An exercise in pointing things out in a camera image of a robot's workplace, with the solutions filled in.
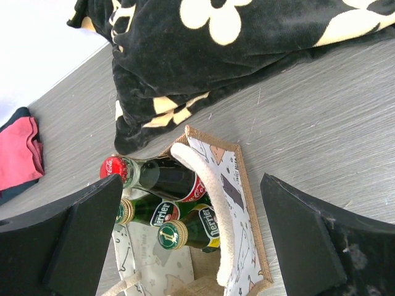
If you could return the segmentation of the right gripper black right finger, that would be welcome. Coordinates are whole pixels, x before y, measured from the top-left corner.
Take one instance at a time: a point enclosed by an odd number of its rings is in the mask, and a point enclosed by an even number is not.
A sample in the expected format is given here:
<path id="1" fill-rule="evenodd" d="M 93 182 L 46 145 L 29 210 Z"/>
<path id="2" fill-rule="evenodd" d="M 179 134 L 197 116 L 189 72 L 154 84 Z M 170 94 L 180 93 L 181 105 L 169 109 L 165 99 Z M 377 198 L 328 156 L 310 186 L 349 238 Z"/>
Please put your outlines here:
<path id="1" fill-rule="evenodd" d="M 394 225 L 264 174 L 260 190 L 288 295 L 394 295 Z"/>

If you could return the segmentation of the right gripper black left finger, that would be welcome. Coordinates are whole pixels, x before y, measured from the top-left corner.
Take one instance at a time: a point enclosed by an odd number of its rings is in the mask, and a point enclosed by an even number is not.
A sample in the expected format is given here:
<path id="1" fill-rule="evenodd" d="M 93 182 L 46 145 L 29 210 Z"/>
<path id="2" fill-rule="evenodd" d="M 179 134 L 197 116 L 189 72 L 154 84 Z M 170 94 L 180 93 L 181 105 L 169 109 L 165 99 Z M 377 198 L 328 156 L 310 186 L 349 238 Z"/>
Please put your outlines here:
<path id="1" fill-rule="evenodd" d="M 1 295 L 95 295 L 122 191 L 110 175 L 1 220 Z"/>

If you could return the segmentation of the burlap canvas cat-print bag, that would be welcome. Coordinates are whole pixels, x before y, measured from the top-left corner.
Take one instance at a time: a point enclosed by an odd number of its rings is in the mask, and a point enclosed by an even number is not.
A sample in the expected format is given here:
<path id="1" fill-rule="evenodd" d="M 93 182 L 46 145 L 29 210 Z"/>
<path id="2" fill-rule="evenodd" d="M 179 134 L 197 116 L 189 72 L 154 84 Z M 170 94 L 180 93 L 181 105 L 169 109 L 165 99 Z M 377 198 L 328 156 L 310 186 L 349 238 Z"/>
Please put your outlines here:
<path id="1" fill-rule="evenodd" d="M 272 284 L 241 148 L 190 126 L 168 152 L 197 171 L 219 215 L 218 253 L 160 250 L 153 227 L 116 225 L 120 281 L 108 295 L 257 295 Z"/>

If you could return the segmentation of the green bottle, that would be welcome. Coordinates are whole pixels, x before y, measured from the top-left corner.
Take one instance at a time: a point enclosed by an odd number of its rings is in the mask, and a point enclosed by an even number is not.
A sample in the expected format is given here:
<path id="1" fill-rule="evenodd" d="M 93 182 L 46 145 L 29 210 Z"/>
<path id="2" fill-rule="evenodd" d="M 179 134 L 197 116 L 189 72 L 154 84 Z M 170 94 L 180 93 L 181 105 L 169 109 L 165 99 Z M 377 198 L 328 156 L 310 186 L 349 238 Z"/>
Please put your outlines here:
<path id="1" fill-rule="evenodd" d="M 116 224 L 126 225 L 135 222 L 147 226 L 159 227 L 170 220 L 184 218 L 199 204 L 211 206 L 209 196 L 204 194 L 195 202 L 174 202 L 147 194 L 137 199 L 122 198 L 118 208 Z"/>
<path id="2" fill-rule="evenodd" d="M 220 231 L 214 208 L 202 203 L 184 218 L 164 223 L 158 229 L 157 241 L 166 250 L 188 246 L 204 253 L 217 251 L 220 249 Z"/>

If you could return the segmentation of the glass cola bottle red cap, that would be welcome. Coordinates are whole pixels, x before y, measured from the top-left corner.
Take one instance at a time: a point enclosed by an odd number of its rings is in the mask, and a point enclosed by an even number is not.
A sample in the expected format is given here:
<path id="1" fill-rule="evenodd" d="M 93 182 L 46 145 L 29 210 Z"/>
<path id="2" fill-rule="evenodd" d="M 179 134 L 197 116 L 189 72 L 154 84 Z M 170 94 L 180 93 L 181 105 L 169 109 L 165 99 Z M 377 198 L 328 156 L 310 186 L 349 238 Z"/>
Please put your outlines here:
<path id="1" fill-rule="evenodd" d="M 119 175 L 125 189 L 176 202 L 196 202 L 206 194 L 197 173 L 169 155 L 149 159 L 114 155 L 103 161 L 99 174 L 101 178 Z"/>

